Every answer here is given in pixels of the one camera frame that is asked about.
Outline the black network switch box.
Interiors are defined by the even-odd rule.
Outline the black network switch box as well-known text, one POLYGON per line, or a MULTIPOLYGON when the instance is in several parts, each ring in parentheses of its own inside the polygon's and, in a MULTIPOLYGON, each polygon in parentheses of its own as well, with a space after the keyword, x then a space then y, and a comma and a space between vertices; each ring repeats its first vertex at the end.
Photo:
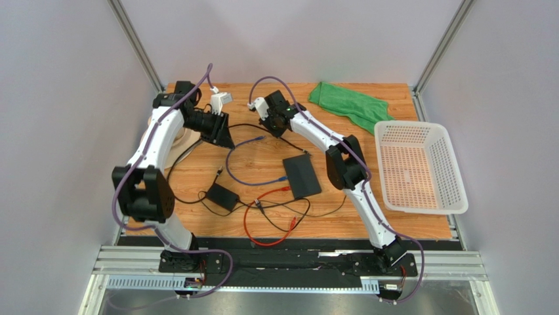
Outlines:
POLYGON ((289 157, 282 161, 293 197, 298 200, 322 193, 310 154, 289 157))

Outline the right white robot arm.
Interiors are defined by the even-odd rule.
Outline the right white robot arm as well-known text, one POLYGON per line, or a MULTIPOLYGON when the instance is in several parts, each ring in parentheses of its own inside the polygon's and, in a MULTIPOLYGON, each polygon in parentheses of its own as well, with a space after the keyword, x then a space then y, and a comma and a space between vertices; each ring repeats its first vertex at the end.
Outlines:
POLYGON ((328 179, 350 199, 363 221, 375 250, 373 261, 377 268, 383 272, 395 268, 407 250, 373 195, 369 183, 371 171, 366 165, 358 139, 332 131, 302 105, 290 104, 281 91, 264 98, 258 97, 248 107, 258 113, 259 123, 275 137, 290 130, 325 154, 328 179))

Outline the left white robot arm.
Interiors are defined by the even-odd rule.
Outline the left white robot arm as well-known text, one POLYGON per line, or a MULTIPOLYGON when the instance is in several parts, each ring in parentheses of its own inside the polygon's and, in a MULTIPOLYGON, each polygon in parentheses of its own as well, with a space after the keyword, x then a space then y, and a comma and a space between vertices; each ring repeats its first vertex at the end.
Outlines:
POLYGON ((233 97, 211 87, 210 110, 198 108, 199 85, 179 81, 172 93, 157 95, 152 103, 151 121, 136 153, 126 165, 115 167, 112 180, 114 219, 120 215, 152 229, 168 252, 196 262, 201 254, 196 237, 175 215, 175 195, 165 178, 165 163, 176 134, 183 128, 198 132, 202 141, 233 149, 228 128, 229 115, 223 112, 233 97))

